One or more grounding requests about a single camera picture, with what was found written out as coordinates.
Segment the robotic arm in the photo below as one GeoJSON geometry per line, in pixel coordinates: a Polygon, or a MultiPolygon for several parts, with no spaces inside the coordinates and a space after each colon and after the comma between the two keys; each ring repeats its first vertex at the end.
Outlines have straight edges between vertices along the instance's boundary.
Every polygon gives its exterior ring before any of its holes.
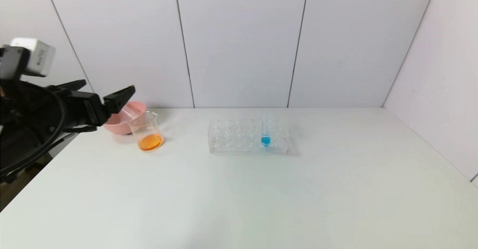
{"type": "Polygon", "coordinates": [[[129,86],[102,104],[97,94],[78,91],[85,80],[47,87],[20,81],[22,74],[46,76],[53,53],[36,39],[16,38],[0,48],[0,182],[15,180],[65,133],[96,130],[135,93],[129,86]]]}

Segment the orange liquid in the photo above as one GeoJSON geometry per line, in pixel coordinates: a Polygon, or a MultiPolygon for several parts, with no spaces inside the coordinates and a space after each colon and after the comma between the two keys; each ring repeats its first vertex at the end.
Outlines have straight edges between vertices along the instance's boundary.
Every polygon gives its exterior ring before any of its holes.
{"type": "Polygon", "coordinates": [[[152,134],[144,137],[138,142],[138,147],[141,150],[149,151],[153,150],[156,147],[159,147],[162,144],[162,137],[159,134],[152,134]]]}

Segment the white table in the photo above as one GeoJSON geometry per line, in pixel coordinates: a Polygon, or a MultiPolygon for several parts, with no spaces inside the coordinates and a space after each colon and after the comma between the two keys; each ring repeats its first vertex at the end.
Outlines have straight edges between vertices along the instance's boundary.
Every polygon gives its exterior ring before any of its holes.
{"type": "Polygon", "coordinates": [[[381,108],[268,109],[291,155],[211,155],[212,118],[161,109],[166,142],[82,133],[0,214],[1,249],[471,249],[478,189],[381,108]]]}

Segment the white wall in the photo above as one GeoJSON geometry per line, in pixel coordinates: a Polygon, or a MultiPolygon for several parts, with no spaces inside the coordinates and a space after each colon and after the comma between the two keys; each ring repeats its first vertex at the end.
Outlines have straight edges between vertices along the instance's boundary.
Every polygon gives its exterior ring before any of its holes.
{"type": "Polygon", "coordinates": [[[289,107],[382,106],[429,0],[307,0],[289,107]]]}
{"type": "Polygon", "coordinates": [[[176,0],[53,0],[93,89],[193,107],[176,0]]]}
{"type": "Polygon", "coordinates": [[[196,107],[287,107],[304,0],[178,0],[196,107]]]}
{"type": "Polygon", "coordinates": [[[431,0],[385,108],[468,179],[478,172],[478,0],[431,0]]]}
{"type": "MultiPolygon", "coordinates": [[[[47,77],[22,80],[47,86],[86,79],[51,0],[0,0],[0,46],[15,37],[38,38],[56,48],[47,77]]],[[[87,84],[82,91],[92,92],[87,84]]]]}

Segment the panel seam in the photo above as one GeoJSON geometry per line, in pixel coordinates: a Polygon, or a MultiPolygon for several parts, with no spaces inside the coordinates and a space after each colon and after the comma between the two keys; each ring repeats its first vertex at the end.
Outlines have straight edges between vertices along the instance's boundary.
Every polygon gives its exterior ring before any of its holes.
{"type": "Polygon", "coordinates": [[[403,60],[400,64],[400,68],[398,69],[398,72],[397,74],[395,75],[395,78],[393,79],[393,82],[390,86],[390,89],[389,89],[389,92],[387,93],[387,96],[385,97],[384,99],[384,103],[382,104],[381,107],[384,107],[385,106],[385,102],[387,101],[388,97],[390,96],[390,92],[391,90],[393,89],[393,86],[395,84],[395,82],[397,81],[397,78],[398,78],[398,75],[400,74],[400,71],[403,67],[403,64],[405,64],[405,60],[407,59],[408,57],[408,53],[410,52],[411,48],[412,48],[412,45],[413,45],[413,42],[415,41],[415,37],[417,36],[418,34],[418,30],[420,29],[420,26],[422,26],[422,22],[423,22],[423,18],[425,17],[425,14],[426,14],[426,11],[428,10],[428,6],[430,5],[430,2],[432,0],[428,0],[428,3],[426,4],[426,7],[425,7],[425,11],[423,12],[423,15],[422,15],[422,18],[420,19],[420,23],[418,23],[418,27],[417,27],[417,30],[415,31],[415,34],[413,35],[413,38],[412,38],[412,41],[410,42],[410,46],[408,46],[408,50],[407,50],[407,53],[405,54],[405,57],[403,57],[403,60]]]}
{"type": "Polygon", "coordinates": [[[470,182],[473,182],[473,180],[475,180],[476,177],[478,177],[478,174],[475,174],[475,176],[473,176],[473,178],[471,178],[470,182]]]}
{"type": "Polygon", "coordinates": [[[289,108],[289,103],[291,101],[292,82],[294,81],[295,64],[297,63],[297,53],[299,52],[300,35],[302,33],[302,24],[304,23],[304,13],[305,13],[306,3],[307,3],[307,0],[304,0],[304,9],[302,10],[302,19],[300,21],[299,39],[297,39],[297,49],[295,50],[294,67],[292,68],[291,87],[289,89],[289,98],[287,99],[287,108],[289,108]]]}
{"type": "Polygon", "coordinates": [[[63,21],[61,20],[60,14],[58,13],[58,10],[56,9],[55,3],[53,2],[53,0],[50,0],[50,1],[51,1],[52,5],[53,5],[53,9],[55,9],[56,16],[58,16],[58,20],[60,21],[61,27],[63,28],[63,32],[65,32],[66,39],[68,40],[68,43],[70,44],[70,47],[71,47],[71,49],[73,50],[73,53],[75,54],[75,58],[77,59],[78,64],[80,64],[80,68],[81,68],[81,70],[83,71],[83,74],[85,75],[85,78],[87,79],[88,84],[89,84],[91,90],[92,90],[93,93],[94,93],[93,85],[92,85],[91,82],[89,81],[88,75],[87,75],[87,73],[85,72],[85,68],[83,68],[83,65],[81,64],[81,61],[80,61],[80,59],[78,58],[77,51],[75,50],[75,47],[73,46],[73,43],[71,42],[70,36],[68,35],[68,33],[67,33],[67,31],[66,31],[66,28],[65,28],[65,25],[63,24],[63,21]]]}
{"type": "Polygon", "coordinates": [[[191,82],[191,72],[189,72],[189,62],[187,59],[186,41],[184,40],[183,21],[181,20],[181,11],[179,10],[179,0],[176,0],[176,5],[178,6],[179,25],[181,26],[181,36],[183,37],[184,55],[186,57],[187,75],[189,77],[189,88],[191,89],[191,98],[193,99],[193,108],[196,108],[196,104],[194,103],[193,83],[191,82]]]}

